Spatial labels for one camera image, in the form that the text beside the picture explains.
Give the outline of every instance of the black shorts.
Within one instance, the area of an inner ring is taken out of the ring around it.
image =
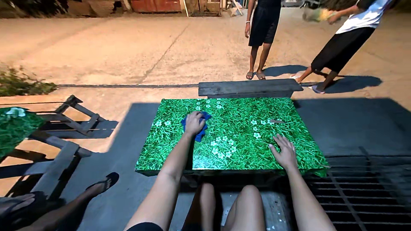
[[[254,10],[250,30],[249,46],[261,46],[263,43],[272,44],[277,31],[281,6],[264,7],[258,5]]]
[[[144,222],[134,225],[133,227],[129,228],[127,231],[163,231],[160,226],[151,223],[151,222]],[[181,231],[202,231],[201,226],[198,224],[189,224],[185,225]]]
[[[311,68],[321,71],[327,67],[337,73],[340,72],[374,30],[372,27],[363,27],[335,34],[312,61]]]

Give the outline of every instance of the metal grate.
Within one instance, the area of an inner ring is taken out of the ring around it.
[[[337,230],[411,230],[411,156],[327,160],[327,177],[305,179]]]

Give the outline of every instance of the flip-flop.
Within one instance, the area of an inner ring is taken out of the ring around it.
[[[313,85],[313,86],[311,86],[311,87],[309,87],[309,88],[311,88],[315,93],[317,93],[317,94],[325,94],[326,92],[325,91],[319,91],[319,90],[317,90],[317,87],[318,87],[318,85]]]
[[[264,73],[261,73],[260,75],[256,72],[256,75],[258,77],[258,80],[265,80],[266,79],[266,75]]]
[[[103,180],[103,181],[99,181],[99,182],[97,182],[97,183],[94,183],[94,184],[88,186],[88,187],[86,188],[86,190],[88,190],[89,188],[93,187],[94,185],[104,183],[104,189],[103,189],[103,191],[102,191],[102,193],[103,193],[103,192],[107,191],[109,188],[111,188],[113,185],[115,185],[115,184],[117,183],[117,181],[118,181],[119,178],[120,178],[120,176],[118,175],[118,173],[112,172],[112,173],[110,173],[110,174],[108,174],[108,175],[106,176],[106,180]],[[108,180],[111,180],[111,182],[110,182],[109,187],[107,188],[107,181],[108,181]]]
[[[248,80],[252,80],[254,78],[254,72],[247,72],[247,74],[245,75],[245,78]]]

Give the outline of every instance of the foot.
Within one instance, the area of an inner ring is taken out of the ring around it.
[[[317,94],[325,94],[325,90],[318,87],[318,85],[313,85],[310,87]]]
[[[35,195],[34,194],[26,194],[22,196],[16,196],[10,201],[6,201],[2,204],[0,204],[0,215],[2,215],[5,211],[7,211],[10,207],[13,206],[13,208],[9,212],[14,212],[16,210],[19,210],[21,208],[24,208],[26,206],[29,206],[31,203],[33,203],[35,200]]]
[[[247,75],[245,76],[246,79],[252,80],[254,78],[254,71],[250,70]]]
[[[257,70],[256,75],[257,75],[259,80],[265,80],[266,79],[266,75],[264,74],[263,71]]]
[[[108,179],[106,184],[104,184],[104,183],[95,184],[95,185],[91,186],[90,188],[86,189],[84,191],[84,194],[86,196],[89,196],[89,197],[95,197],[95,196],[99,195],[100,193],[103,193],[107,189],[109,189],[110,184],[111,184],[111,179]]]

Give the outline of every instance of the leg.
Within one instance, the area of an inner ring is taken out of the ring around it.
[[[300,77],[296,78],[296,82],[300,84],[305,78],[307,78],[307,76],[311,75],[311,73],[313,72],[314,71],[312,70],[311,65],[310,65]]]
[[[58,225],[71,213],[73,213],[78,207],[83,203],[91,200],[93,197],[104,191],[104,183],[96,184],[89,189],[85,190],[73,201],[67,205],[50,211],[40,217],[37,221],[33,222],[28,227],[19,229],[19,231],[51,231],[55,230]]]
[[[201,226],[203,231],[212,231],[215,212],[215,196],[212,184],[204,183],[198,187],[184,221],[182,231],[190,226]]]
[[[327,75],[324,82],[317,87],[317,90],[320,91],[320,92],[324,92],[325,88],[328,87],[331,84],[331,82],[335,79],[335,77],[337,77],[337,75],[338,75],[337,72],[331,71]]]
[[[261,78],[259,77],[259,79],[265,79],[266,78],[264,76],[264,73],[263,73],[263,67],[264,67],[264,64],[266,63],[268,53],[270,52],[270,49],[271,49],[271,45],[272,45],[272,43],[263,43],[263,51],[261,52],[260,63],[259,63],[258,69],[256,71],[260,75],[263,74],[261,76]]]
[[[230,209],[223,231],[265,231],[263,200],[253,185],[245,186]]]
[[[248,80],[252,80],[254,76],[254,65],[256,63],[256,58],[257,58],[257,51],[258,51],[258,46],[252,46],[251,47],[251,54],[250,54],[250,70],[247,73],[246,78]]]

